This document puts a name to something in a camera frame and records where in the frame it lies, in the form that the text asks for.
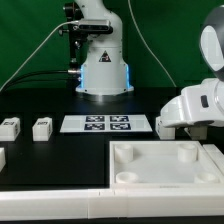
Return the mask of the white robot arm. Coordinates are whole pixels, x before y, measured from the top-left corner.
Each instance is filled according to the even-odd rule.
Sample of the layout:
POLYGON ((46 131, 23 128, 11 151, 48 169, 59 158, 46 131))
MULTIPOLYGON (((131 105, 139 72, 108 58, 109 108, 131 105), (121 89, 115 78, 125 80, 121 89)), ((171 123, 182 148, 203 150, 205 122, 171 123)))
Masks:
MULTIPOLYGON (((122 21, 107 10, 102 0, 74 0, 83 18, 76 23, 88 31, 88 52, 81 65, 79 92, 89 96, 118 96, 133 89, 122 57, 122 21)), ((213 79, 189 86, 160 112, 165 127, 211 125, 224 127, 224 5, 211 11, 200 34, 203 59, 213 79)))

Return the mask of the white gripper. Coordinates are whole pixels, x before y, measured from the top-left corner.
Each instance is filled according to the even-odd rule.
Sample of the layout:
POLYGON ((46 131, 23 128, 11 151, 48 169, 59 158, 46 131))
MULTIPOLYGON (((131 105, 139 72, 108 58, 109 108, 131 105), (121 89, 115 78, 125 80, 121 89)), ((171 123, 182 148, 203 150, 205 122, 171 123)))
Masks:
POLYGON ((164 127, 224 127, 224 82, 205 79, 185 87, 160 112, 164 127))

